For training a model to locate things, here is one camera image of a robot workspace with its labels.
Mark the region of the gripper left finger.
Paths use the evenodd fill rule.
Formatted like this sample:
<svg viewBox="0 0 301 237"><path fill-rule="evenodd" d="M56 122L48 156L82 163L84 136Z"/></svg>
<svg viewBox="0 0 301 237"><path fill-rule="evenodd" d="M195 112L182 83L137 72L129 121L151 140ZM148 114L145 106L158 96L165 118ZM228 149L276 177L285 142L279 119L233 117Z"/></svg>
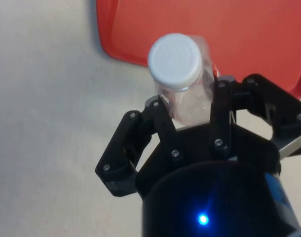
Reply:
<svg viewBox="0 0 301 237"><path fill-rule="evenodd" d="M151 176L142 184L154 185L184 164L184 148L172 119L162 99L153 96L142 112L132 110L123 116L96 166L96 174L113 196L138 192L136 166L154 134L159 136L161 154L149 166Z"/></svg>

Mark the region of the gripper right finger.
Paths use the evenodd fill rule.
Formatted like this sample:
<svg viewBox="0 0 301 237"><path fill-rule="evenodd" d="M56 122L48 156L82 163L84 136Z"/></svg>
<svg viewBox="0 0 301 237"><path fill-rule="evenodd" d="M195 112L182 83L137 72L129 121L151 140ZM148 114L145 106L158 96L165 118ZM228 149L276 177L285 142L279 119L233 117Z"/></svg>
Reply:
<svg viewBox="0 0 301 237"><path fill-rule="evenodd" d="M271 142L281 156L301 155L301 101L260 74L242 82L215 80L210 112L210 142L223 156L232 150L236 111L248 110L272 128Z"/></svg>

